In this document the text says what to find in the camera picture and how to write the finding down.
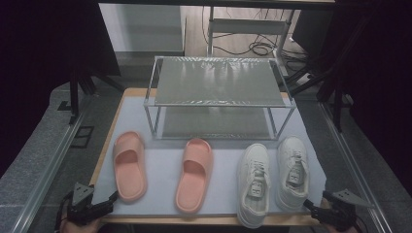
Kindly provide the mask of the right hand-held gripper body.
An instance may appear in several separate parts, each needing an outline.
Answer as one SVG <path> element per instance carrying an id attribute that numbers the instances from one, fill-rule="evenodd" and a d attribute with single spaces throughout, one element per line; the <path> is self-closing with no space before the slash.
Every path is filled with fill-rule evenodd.
<path id="1" fill-rule="evenodd" d="M 358 195 L 344 189 L 341 191 L 331 192 L 334 199 L 327 201 L 328 209 L 322 209 L 322 222 L 332 225 L 338 231 L 346 231 L 351 227 L 355 227 L 358 232 L 362 232 L 358 224 L 358 215 L 356 206 L 372 208 L 373 205 L 368 201 L 363 200 Z"/>

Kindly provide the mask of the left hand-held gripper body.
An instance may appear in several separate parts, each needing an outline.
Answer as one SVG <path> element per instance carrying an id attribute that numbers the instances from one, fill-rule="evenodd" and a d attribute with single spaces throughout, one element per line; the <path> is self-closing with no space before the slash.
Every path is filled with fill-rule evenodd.
<path id="1" fill-rule="evenodd" d="M 98 204 L 91 204 L 93 192 L 93 186 L 75 183 L 67 210 L 67 218 L 70 221 L 80 225 L 87 225 L 102 217 L 96 213 L 96 206 Z"/>

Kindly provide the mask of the pink slipper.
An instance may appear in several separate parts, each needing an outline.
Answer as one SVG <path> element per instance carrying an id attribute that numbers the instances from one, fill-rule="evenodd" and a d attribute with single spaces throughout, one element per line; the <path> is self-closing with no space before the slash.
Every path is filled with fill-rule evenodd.
<path id="1" fill-rule="evenodd" d="M 187 142 L 182 161 L 181 177 L 175 204 L 185 214 L 197 213 L 207 193 L 213 170 L 214 155 L 210 145 L 202 139 Z"/>
<path id="2" fill-rule="evenodd" d="M 117 137 L 113 147 L 113 162 L 120 199 L 133 202 L 142 197 L 148 183 L 144 142 L 137 132 L 124 132 Z"/>

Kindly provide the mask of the white sneaker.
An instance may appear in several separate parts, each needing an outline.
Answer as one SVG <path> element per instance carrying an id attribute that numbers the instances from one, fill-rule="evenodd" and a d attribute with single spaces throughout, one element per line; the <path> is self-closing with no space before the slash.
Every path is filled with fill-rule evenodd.
<path id="1" fill-rule="evenodd" d="M 307 150 L 295 137 L 285 138 L 277 149 L 279 177 L 276 203 L 286 212 L 299 211 L 309 195 L 309 166 Z"/>
<path id="2" fill-rule="evenodd" d="M 237 217 L 248 228 L 262 226 L 269 209 L 269 156 L 262 144 L 248 146 L 237 175 Z"/>

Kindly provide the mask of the metal two-tier shoe rack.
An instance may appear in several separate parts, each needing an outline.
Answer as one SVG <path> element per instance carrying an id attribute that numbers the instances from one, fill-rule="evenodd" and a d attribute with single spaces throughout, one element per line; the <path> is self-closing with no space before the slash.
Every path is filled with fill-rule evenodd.
<path id="1" fill-rule="evenodd" d="M 275 59 L 158 56 L 144 108 L 155 139 L 276 141 L 296 104 Z"/>

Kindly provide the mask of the person's right hand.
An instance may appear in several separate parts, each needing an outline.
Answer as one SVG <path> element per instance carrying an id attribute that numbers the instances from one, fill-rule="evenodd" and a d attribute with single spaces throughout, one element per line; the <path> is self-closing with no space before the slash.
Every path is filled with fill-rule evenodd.
<path id="1" fill-rule="evenodd" d="M 359 233 L 358 230 L 355 227 L 351 227 L 346 231 L 338 231 L 333 227 L 332 225 L 326 224 L 325 225 L 326 229 L 328 230 L 329 233 Z"/>

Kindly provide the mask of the person's left hand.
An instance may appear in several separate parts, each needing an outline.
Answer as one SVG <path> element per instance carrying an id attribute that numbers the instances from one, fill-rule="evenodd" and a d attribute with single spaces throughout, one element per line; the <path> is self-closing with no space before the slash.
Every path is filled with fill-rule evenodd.
<path id="1" fill-rule="evenodd" d="M 77 225 L 67 219 L 61 221 L 60 233 L 97 233 L 100 220 L 96 219 L 88 225 Z"/>

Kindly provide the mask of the black metal stand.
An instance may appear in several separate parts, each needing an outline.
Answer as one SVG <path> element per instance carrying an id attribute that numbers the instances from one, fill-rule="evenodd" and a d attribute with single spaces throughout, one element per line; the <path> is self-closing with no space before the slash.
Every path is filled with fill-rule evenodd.
<path id="1" fill-rule="evenodd" d="M 361 36 L 362 31 L 366 27 L 370 17 L 362 16 L 349 36 L 345 46 L 337 56 L 330 68 L 320 74 L 318 77 L 310 79 L 305 84 L 291 90 L 291 95 L 295 96 L 309 87 L 323 82 L 323 85 L 317 93 L 317 99 L 320 102 L 325 102 L 331 95 L 334 96 L 332 105 L 332 123 L 335 128 L 341 132 L 341 110 L 343 107 L 343 82 L 344 82 L 344 63 L 348 60 L 350 52 L 353 50 L 357 40 Z"/>

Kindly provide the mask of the black tripod stand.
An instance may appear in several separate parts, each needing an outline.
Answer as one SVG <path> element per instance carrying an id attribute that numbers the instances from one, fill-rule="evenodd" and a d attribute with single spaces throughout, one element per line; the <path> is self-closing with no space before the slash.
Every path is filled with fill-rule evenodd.
<path id="1" fill-rule="evenodd" d="M 78 64 L 69 65 L 69 90 L 70 90 L 70 112 L 71 117 L 69 124 L 73 125 L 80 117 L 79 89 L 86 95 L 92 95 L 96 91 L 92 77 L 97 78 L 103 83 L 108 84 L 119 92 L 124 92 L 125 87 L 111 78 L 110 75 L 104 74 L 91 66 L 81 66 Z"/>

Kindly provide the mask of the dark monitor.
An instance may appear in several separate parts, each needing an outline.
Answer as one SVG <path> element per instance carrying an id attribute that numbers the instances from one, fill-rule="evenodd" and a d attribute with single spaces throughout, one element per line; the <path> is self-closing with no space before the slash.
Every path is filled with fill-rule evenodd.
<path id="1" fill-rule="evenodd" d="M 332 11 L 300 11 L 292 38 L 311 58 L 321 54 L 332 16 Z"/>

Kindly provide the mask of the white panel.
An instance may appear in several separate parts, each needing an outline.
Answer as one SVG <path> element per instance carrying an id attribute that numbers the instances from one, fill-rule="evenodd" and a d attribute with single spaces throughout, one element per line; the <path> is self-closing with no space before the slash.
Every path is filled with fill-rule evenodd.
<path id="1" fill-rule="evenodd" d="M 183 53 L 180 6 L 100 3 L 115 52 Z"/>

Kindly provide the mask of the aluminium rail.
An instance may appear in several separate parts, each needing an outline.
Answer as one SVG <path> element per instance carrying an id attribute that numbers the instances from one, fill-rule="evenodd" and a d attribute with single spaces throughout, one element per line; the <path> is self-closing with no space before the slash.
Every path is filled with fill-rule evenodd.
<path id="1" fill-rule="evenodd" d="M 368 204 L 370 204 L 370 207 L 367 207 L 367 210 L 377 231 L 379 233 L 393 233 L 393 230 L 390 227 L 377 198 L 370 189 L 365 176 L 363 175 L 361 168 L 357 163 L 344 135 L 339 132 L 338 129 L 334 126 L 333 120 L 331 119 L 331 111 L 328 109 L 327 104 L 320 103 L 319 106 L 326 120 L 327 127 L 329 128 L 332 137 L 336 142 L 346 165 L 348 166 L 349 172 L 354 179 L 354 182 L 360 193 L 360 197 Z"/>
<path id="2" fill-rule="evenodd" d="M 49 159 L 49 163 L 46 165 L 45 170 L 36 182 L 26 203 L 23 205 L 22 210 L 17 216 L 17 220 L 12 228 L 12 233 L 27 233 L 46 197 L 46 194 L 48 193 L 49 188 L 52 185 L 52 181 L 65 157 L 66 152 L 69 150 L 75 134 L 77 133 L 86 113 L 89 110 L 91 101 L 91 96 L 86 96 L 82 100 L 78 116 L 65 130 L 58 147 L 54 150 L 51 158 Z"/>

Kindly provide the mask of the white metal frame stand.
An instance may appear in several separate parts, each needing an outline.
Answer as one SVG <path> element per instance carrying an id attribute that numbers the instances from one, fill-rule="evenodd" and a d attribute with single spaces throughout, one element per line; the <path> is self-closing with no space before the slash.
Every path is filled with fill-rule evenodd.
<path id="1" fill-rule="evenodd" d="M 211 7 L 207 30 L 207 55 L 213 55 L 213 35 L 215 33 L 276 35 L 279 36 L 279 40 L 273 55 L 278 62 L 281 74 L 286 76 L 288 71 L 282 58 L 282 50 L 288 38 L 293 15 L 294 10 L 291 10 L 285 19 L 279 20 L 215 18 L 214 8 Z"/>

